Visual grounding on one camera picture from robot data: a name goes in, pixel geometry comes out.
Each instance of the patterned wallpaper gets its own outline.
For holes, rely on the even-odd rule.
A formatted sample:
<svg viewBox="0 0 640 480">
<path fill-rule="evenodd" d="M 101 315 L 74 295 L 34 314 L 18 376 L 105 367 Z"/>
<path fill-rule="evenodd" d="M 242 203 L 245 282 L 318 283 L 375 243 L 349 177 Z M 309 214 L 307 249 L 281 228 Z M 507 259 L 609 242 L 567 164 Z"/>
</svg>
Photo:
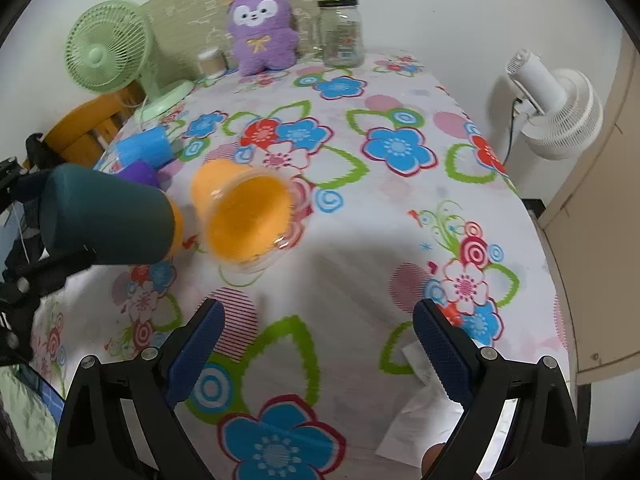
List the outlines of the patterned wallpaper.
<svg viewBox="0 0 640 480">
<path fill-rule="evenodd" d="M 290 0 L 301 53 L 308 52 L 310 20 L 318 14 L 318 0 Z M 229 54 L 232 38 L 226 31 L 230 0 L 149 0 L 142 7 L 151 19 L 162 51 L 162 83 L 178 78 L 197 79 L 196 54 L 221 47 Z"/>
</svg>

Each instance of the white fan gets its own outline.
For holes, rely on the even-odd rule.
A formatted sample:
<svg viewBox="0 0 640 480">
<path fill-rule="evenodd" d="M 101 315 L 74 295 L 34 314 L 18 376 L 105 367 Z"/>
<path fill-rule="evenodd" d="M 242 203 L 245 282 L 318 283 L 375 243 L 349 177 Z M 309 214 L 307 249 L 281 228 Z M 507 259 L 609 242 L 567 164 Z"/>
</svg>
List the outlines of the white fan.
<svg viewBox="0 0 640 480">
<path fill-rule="evenodd" d="M 534 153 L 561 160 L 591 146 L 602 127 L 602 104 L 584 74 L 568 69 L 549 72 L 526 49 L 517 51 L 506 71 L 527 97 L 515 108 L 513 131 L 522 132 Z"/>
</svg>

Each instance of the orange cup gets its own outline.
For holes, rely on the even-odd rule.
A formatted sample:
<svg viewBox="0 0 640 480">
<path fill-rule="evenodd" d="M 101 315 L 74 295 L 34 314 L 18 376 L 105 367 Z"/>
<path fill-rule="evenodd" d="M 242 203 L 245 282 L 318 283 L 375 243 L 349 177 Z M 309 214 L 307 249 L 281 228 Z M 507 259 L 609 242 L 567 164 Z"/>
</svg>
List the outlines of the orange cup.
<svg viewBox="0 0 640 480">
<path fill-rule="evenodd" d="M 211 160 L 194 175 L 191 199 L 203 242 L 221 262 L 255 272 L 286 248 L 294 202 L 274 171 Z"/>
</svg>

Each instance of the fan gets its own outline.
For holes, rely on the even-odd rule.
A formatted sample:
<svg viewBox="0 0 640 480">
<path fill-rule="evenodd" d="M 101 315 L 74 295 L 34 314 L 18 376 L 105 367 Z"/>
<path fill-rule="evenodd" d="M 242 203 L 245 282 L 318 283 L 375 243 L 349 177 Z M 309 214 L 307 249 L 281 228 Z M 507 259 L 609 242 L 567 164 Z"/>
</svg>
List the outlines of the fan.
<svg viewBox="0 0 640 480">
<path fill-rule="evenodd" d="M 136 116 L 142 121 L 176 105 L 194 86 L 180 80 L 160 88 L 158 59 L 151 24 L 140 6 L 125 0 L 91 7 L 78 18 L 66 39 L 66 69 L 82 88 L 108 93 L 136 78 L 140 81 L 146 100 Z"/>
<path fill-rule="evenodd" d="M 527 97 L 514 109 L 513 131 L 522 132 L 534 153 L 561 160 L 593 144 L 602 127 L 602 104 L 584 74 L 567 69 L 551 73 L 525 49 L 510 59 L 506 71 Z"/>
</svg>

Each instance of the black jar lid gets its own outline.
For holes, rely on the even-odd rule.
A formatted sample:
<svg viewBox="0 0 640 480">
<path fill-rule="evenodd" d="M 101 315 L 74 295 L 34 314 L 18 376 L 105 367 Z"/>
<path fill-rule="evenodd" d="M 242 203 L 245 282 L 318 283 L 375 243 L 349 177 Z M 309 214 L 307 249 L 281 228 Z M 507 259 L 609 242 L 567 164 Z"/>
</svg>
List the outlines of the black jar lid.
<svg viewBox="0 0 640 480">
<path fill-rule="evenodd" d="M 358 0 L 319 0 L 318 7 L 355 7 Z"/>
</svg>

